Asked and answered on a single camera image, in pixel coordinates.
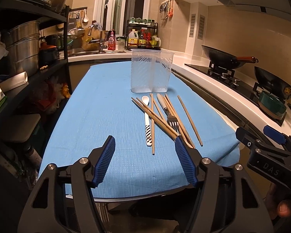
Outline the person right hand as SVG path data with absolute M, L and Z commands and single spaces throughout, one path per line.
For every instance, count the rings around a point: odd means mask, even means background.
M 291 217 L 291 200 L 286 199 L 283 191 L 276 184 L 270 184 L 264 203 L 272 220 L 276 217 Z

